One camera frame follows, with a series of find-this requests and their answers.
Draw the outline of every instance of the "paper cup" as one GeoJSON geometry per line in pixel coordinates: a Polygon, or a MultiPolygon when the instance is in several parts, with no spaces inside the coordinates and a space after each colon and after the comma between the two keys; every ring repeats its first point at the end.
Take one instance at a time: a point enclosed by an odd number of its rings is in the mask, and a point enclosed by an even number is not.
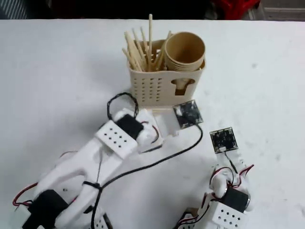
{"type": "Polygon", "coordinates": [[[190,32],[179,32],[165,44],[165,63],[169,70],[192,72],[199,69],[204,60],[203,40],[190,32]]]}

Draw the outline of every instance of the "utensil holder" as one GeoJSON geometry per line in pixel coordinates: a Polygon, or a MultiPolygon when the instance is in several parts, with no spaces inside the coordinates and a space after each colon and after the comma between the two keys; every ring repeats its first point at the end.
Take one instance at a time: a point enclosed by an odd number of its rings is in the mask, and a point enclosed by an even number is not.
{"type": "MultiPolygon", "coordinates": [[[[152,55],[161,49],[165,40],[152,42],[152,55]]],[[[199,70],[194,72],[139,72],[129,66],[131,93],[141,107],[166,107],[192,99],[193,93],[205,67],[205,59],[199,70]],[[189,79],[182,90],[176,88],[177,79],[189,79]]]]}

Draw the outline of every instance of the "wooden chopstick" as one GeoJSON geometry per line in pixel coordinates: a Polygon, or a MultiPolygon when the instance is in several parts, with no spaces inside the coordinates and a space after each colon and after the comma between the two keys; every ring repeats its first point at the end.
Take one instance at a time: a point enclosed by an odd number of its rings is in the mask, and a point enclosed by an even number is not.
{"type": "Polygon", "coordinates": [[[134,29],[132,29],[132,32],[133,32],[133,35],[134,35],[134,38],[135,38],[135,42],[136,42],[136,44],[137,44],[137,46],[138,46],[138,50],[139,50],[140,56],[141,56],[141,58],[142,58],[144,67],[145,67],[145,69],[146,69],[146,64],[147,64],[147,63],[146,63],[145,55],[144,55],[144,53],[143,53],[142,46],[140,45],[138,36],[137,36],[137,34],[135,33],[134,29]]]}
{"type": "Polygon", "coordinates": [[[130,56],[134,59],[137,67],[139,69],[141,69],[142,71],[145,71],[144,66],[142,64],[141,56],[139,54],[139,50],[135,46],[133,39],[131,38],[131,36],[129,35],[128,32],[125,32],[124,34],[125,34],[125,38],[126,38],[128,47],[129,47],[130,56]]]}
{"type": "Polygon", "coordinates": [[[166,43],[167,40],[171,37],[171,35],[172,35],[172,32],[169,31],[168,34],[167,34],[167,38],[166,38],[166,40],[164,41],[164,43],[163,43],[163,45],[162,45],[162,48],[161,48],[161,50],[160,50],[160,52],[159,52],[159,55],[158,55],[158,57],[157,57],[157,59],[156,59],[156,61],[155,61],[156,70],[159,70],[159,68],[160,68],[160,66],[161,66],[161,64],[162,64],[162,62],[163,62],[163,60],[164,60],[165,43],[166,43]]]}
{"type": "Polygon", "coordinates": [[[152,68],[152,21],[153,21],[153,15],[149,15],[149,56],[148,56],[148,71],[151,71],[152,68]]]}
{"type": "Polygon", "coordinates": [[[134,70],[139,71],[138,67],[135,65],[135,63],[134,63],[132,57],[129,55],[129,53],[126,51],[126,49],[122,48],[122,51],[123,51],[123,53],[125,54],[125,56],[127,57],[128,61],[129,61],[129,63],[130,63],[130,65],[132,66],[132,68],[133,68],[134,70]]]}
{"type": "Polygon", "coordinates": [[[145,53],[146,53],[146,56],[147,56],[147,62],[149,62],[148,46],[147,46],[144,31],[143,31],[143,27],[141,27],[140,29],[141,29],[141,34],[142,34],[142,40],[143,40],[143,43],[144,43],[145,53]]]}

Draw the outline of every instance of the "perforated bracket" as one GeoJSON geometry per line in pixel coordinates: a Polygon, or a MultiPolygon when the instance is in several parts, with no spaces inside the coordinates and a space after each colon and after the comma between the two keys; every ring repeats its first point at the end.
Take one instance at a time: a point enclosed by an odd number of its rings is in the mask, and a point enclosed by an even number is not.
{"type": "Polygon", "coordinates": [[[138,146],[138,143],[112,120],[103,125],[95,136],[122,159],[126,158],[138,146]]]}
{"type": "Polygon", "coordinates": [[[223,203],[211,202],[208,218],[226,229],[243,229],[247,222],[247,216],[223,203]]]}

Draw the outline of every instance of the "circuit board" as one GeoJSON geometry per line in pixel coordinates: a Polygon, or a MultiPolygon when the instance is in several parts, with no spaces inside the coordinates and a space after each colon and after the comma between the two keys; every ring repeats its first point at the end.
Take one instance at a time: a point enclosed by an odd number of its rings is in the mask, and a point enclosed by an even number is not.
{"type": "Polygon", "coordinates": [[[210,132],[216,154],[238,149],[232,127],[210,132]]]}
{"type": "Polygon", "coordinates": [[[175,105],[173,110],[181,129],[203,122],[195,100],[175,105]]]}

